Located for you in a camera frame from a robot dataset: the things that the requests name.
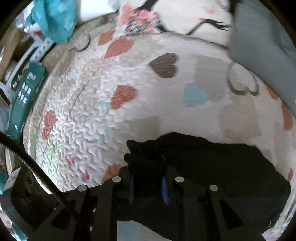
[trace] brown heart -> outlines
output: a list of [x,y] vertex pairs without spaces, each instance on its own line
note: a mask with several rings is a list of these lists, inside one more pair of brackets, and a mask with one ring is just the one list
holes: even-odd
[[119,85],[114,92],[111,100],[111,108],[119,109],[124,102],[130,102],[137,95],[137,90],[128,85]]
[[151,61],[148,65],[162,78],[173,78],[178,68],[174,65],[178,56],[175,53],[166,53]]
[[133,40],[127,40],[126,38],[117,39],[109,45],[104,59],[114,57],[129,51],[133,44]]

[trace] orange heart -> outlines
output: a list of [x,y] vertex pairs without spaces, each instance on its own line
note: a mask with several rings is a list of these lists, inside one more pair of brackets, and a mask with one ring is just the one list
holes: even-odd
[[57,117],[55,113],[50,110],[44,116],[44,128],[42,131],[42,139],[45,140],[49,137],[50,132],[52,131],[55,123],[57,121]]
[[289,171],[289,174],[288,174],[288,177],[287,177],[287,181],[288,181],[288,182],[291,182],[292,177],[293,177],[293,169],[290,168],[290,171]]
[[290,131],[293,126],[293,117],[289,108],[284,104],[284,102],[281,103],[281,110],[284,117],[284,130]]
[[121,165],[119,165],[119,164],[114,164],[113,166],[108,167],[107,171],[105,172],[102,182],[108,180],[111,177],[118,175],[120,168],[121,168]]
[[111,100],[111,108],[119,109],[124,102],[130,102],[137,95],[137,90],[128,85],[119,85],[114,92]]
[[269,95],[272,97],[272,99],[277,100],[279,97],[278,95],[273,91],[272,88],[269,87],[269,85],[267,85],[266,83],[264,83],[265,88],[267,89]]
[[98,44],[99,45],[104,45],[106,43],[109,43],[112,40],[112,36],[113,36],[114,33],[115,33],[115,30],[114,29],[109,30],[106,33],[102,33],[100,35],[100,39],[99,39]]
[[126,38],[120,38],[109,45],[104,59],[121,55],[129,51],[134,44],[133,40],[127,40]]

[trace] light blue heart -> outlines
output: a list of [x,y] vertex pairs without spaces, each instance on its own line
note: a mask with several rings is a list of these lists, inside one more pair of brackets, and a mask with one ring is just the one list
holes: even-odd
[[186,107],[195,107],[207,102],[208,94],[199,89],[196,83],[187,84],[184,88],[184,104]]

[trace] pink heart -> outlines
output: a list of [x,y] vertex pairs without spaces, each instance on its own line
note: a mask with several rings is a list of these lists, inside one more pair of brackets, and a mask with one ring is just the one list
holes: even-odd
[[79,157],[76,157],[76,156],[70,156],[68,157],[68,160],[71,162],[71,163],[75,163],[77,162],[79,159]]
[[129,51],[134,44],[133,40],[127,40],[126,38],[120,38],[109,45],[104,59],[121,55]]
[[83,179],[84,179],[85,181],[89,180],[89,174],[88,174],[87,172],[84,173],[84,175],[83,175]]
[[111,108],[119,109],[125,102],[130,102],[137,95],[137,90],[128,85],[119,85],[111,100]]

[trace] cardboard box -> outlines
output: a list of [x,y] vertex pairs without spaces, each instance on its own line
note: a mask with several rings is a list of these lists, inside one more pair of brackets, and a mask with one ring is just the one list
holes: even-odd
[[0,80],[4,81],[5,70],[12,58],[12,55],[25,36],[25,33],[15,27],[9,27],[3,38],[0,40],[0,49],[4,47],[3,57],[0,61]]
[[31,37],[31,35],[27,34],[25,35],[20,42],[18,43],[14,53],[13,53],[13,60],[20,61],[20,59],[23,57],[23,55],[27,52],[27,50],[31,47],[33,44],[34,39]]

